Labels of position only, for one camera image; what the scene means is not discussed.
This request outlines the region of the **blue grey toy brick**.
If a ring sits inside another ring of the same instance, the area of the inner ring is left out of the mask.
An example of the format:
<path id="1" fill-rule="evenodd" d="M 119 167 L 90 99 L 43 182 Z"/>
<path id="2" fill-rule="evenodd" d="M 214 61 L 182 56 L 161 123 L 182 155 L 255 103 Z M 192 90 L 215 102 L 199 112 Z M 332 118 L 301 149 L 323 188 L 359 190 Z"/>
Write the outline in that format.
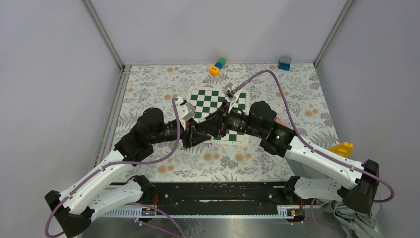
<path id="1" fill-rule="evenodd" d="M 292 59 L 290 57 L 281 57 L 278 62 L 278 69 L 289 71 L 291 67 Z"/>

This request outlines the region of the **green white chessboard mat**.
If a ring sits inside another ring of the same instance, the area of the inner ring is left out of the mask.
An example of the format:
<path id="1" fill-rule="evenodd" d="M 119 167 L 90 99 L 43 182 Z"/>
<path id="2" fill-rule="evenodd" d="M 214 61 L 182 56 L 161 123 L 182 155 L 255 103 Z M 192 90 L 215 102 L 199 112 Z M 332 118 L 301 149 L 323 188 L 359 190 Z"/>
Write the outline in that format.
<path id="1" fill-rule="evenodd" d="M 196 122 L 199 122 L 201 119 L 204 119 L 214 113 L 221 106 L 224 100 L 227 100 L 227 98 L 220 88 L 191 87 L 189 89 L 188 101 L 195 108 L 194 120 Z M 248 93 L 246 91 L 241 92 L 239 94 L 239 99 L 234 103 L 233 111 L 237 112 L 238 109 L 241 109 L 243 112 L 247 112 L 248 108 Z M 207 143 L 247 146 L 249 143 L 249 136 L 244 133 L 229 130 L 224 137 L 219 136 L 217 138 L 213 138 L 207 141 Z"/>

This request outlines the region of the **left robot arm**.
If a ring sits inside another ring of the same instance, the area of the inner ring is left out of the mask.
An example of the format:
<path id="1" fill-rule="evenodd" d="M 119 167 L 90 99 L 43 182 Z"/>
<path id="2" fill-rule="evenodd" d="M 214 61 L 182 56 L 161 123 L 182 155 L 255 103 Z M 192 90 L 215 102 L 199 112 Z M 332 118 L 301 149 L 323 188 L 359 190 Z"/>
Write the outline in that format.
<path id="1" fill-rule="evenodd" d="M 181 143 L 196 146 L 217 137 L 219 127 L 210 118 L 196 122 L 194 110 L 187 106 L 174 108 L 175 120 L 165 123 L 159 108 L 148 108 L 132 129 L 114 146 L 97 166 L 73 186 L 61 192 L 51 190 L 45 200 L 52 210 L 45 235 L 51 238 L 49 226 L 55 218 L 62 234 L 73 238 L 86 230 L 97 216 L 120 205 L 152 201 L 152 184 L 142 176 L 129 182 L 125 189 L 115 189 L 103 197 L 96 196 L 116 178 L 135 166 L 152 165 L 169 159 Z"/>

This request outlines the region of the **yellow toy piece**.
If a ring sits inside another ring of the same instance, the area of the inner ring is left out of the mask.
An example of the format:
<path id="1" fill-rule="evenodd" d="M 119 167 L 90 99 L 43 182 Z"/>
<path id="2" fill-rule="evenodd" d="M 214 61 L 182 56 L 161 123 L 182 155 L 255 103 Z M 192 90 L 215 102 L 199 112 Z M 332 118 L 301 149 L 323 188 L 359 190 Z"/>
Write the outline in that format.
<path id="1" fill-rule="evenodd" d="M 349 158 L 353 150 L 353 144 L 349 142 L 342 142 L 338 145 L 328 148 L 328 150 L 344 158 Z"/>

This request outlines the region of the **grey cloth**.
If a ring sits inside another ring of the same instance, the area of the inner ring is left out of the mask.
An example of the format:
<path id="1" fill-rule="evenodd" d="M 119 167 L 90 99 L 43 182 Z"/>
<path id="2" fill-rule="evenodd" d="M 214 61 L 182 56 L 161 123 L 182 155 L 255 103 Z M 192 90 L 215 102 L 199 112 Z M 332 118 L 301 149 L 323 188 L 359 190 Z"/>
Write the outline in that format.
<path id="1" fill-rule="evenodd" d="M 292 194 L 301 199 L 323 202 L 323 210 L 333 213 L 346 235 L 352 238 L 378 238 L 375 215 L 379 208 L 374 204 L 378 188 L 379 165 L 367 160 L 352 161 L 331 152 L 291 150 L 286 152 L 289 161 L 300 162 L 326 175 L 326 178 L 290 179 Z"/>

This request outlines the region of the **floral tablecloth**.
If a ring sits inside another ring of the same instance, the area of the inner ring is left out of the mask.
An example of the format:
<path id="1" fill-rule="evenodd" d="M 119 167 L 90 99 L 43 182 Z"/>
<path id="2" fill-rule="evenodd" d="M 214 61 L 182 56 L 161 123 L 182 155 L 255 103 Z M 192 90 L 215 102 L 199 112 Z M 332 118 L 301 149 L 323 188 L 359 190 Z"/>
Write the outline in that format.
<path id="1" fill-rule="evenodd" d="M 227 64 L 219 76 L 212 76 L 205 64 L 133 66 L 122 101 L 114 142 L 134 126 L 143 111 L 156 107 L 166 121 L 174 119 L 171 99 L 188 101 L 191 87 L 223 88 L 234 86 L 260 73 L 241 92 L 247 92 L 249 107 L 267 102 L 278 118 L 309 142 L 324 148 L 339 143 L 332 117 L 312 63 L 295 63 L 289 71 L 276 64 Z M 201 143 L 185 149 L 179 145 L 167 160 L 148 166 L 136 166 L 121 175 L 124 183 L 133 175 L 145 175 L 150 181 L 281 181 L 293 175 L 321 179 L 323 174 L 299 162 L 265 152 L 260 139 L 249 136 L 247 146 Z"/>

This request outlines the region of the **orange round toy brick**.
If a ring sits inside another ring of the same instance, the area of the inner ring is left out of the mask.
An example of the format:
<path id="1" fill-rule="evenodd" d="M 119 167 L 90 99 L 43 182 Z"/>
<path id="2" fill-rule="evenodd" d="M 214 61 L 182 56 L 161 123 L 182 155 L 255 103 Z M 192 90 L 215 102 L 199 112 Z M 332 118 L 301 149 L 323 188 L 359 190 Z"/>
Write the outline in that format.
<path id="1" fill-rule="evenodd" d="M 209 73 L 212 76 L 219 76 L 219 74 L 220 74 L 220 68 L 217 67 L 217 66 L 215 66 L 215 65 L 212 65 L 212 66 L 209 67 Z"/>

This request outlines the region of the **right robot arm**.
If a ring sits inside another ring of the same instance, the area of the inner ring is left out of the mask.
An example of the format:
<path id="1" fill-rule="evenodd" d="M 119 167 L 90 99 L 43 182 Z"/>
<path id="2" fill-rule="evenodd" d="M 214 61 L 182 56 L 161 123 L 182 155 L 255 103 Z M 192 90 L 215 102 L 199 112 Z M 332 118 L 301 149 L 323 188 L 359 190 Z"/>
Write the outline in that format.
<path id="1" fill-rule="evenodd" d="M 288 203 L 309 198 L 334 200 L 359 213 L 371 212 L 378 189 L 377 162 L 354 161 L 307 142 L 295 130 L 277 122 L 277 113 L 265 101 L 253 103 L 249 114 L 230 112 L 229 106 L 224 101 L 215 112 L 199 119 L 199 130 L 214 138 L 225 136 L 228 130 L 258 137 L 260 147 L 269 154 L 300 162 L 329 177 L 330 184 L 315 179 L 316 186 L 311 179 L 291 178 L 291 186 L 284 190 Z"/>

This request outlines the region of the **blue green toy block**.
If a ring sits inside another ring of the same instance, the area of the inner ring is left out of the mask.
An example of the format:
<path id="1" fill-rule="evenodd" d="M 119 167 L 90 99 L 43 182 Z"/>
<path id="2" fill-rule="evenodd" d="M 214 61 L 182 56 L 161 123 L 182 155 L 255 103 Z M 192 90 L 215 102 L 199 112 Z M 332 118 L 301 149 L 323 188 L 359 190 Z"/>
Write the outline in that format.
<path id="1" fill-rule="evenodd" d="M 219 58 L 214 66 L 221 70 L 225 66 L 225 64 L 226 64 L 225 58 Z"/>

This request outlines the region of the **person's hand painted nails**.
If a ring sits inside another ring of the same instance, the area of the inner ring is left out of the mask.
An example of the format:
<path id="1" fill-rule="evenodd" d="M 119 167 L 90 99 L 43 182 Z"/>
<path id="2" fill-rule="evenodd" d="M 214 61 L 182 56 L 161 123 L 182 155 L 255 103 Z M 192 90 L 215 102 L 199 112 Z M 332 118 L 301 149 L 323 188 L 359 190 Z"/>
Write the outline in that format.
<path id="1" fill-rule="evenodd" d="M 276 118 L 275 121 L 276 121 L 276 123 L 279 123 L 279 124 L 281 124 L 283 126 L 286 126 L 286 123 L 283 122 L 280 118 Z"/>

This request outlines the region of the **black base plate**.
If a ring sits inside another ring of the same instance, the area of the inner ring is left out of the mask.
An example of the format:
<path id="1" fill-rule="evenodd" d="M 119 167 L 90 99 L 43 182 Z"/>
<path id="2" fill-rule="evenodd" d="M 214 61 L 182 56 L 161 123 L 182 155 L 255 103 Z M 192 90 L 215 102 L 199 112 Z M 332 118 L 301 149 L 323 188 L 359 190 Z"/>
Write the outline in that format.
<path id="1" fill-rule="evenodd" d="M 139 203 L 154 206 L 170 216 L 269 216 L 281 208 L 310 206 L 278 182 L 155 182 Z"/>

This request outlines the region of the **aluminium frame rail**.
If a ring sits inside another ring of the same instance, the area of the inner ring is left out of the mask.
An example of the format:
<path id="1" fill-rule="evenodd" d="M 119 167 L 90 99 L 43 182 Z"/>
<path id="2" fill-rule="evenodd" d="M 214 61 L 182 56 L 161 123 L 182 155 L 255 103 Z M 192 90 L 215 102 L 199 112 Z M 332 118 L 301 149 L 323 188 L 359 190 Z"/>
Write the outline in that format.
<path id="1" fill-rule="evenodd" d="M 103 130 L 100 135 L 99 144 L 96 149 L 96 155 L 94 157 L 92 167 L 95 167 L 98 163 L 100 163 L 112 149 L 112 142 L 117 127 L 118 117 L 121 110 L 125 90 L 127 88 L 129 75 L 131 73 L 131 68 L 132 65 L 126 65 L 120 72 L 120 77 L 117 80 L 117 84 L 111 98 L 111 103 L 106 115 Z"/>

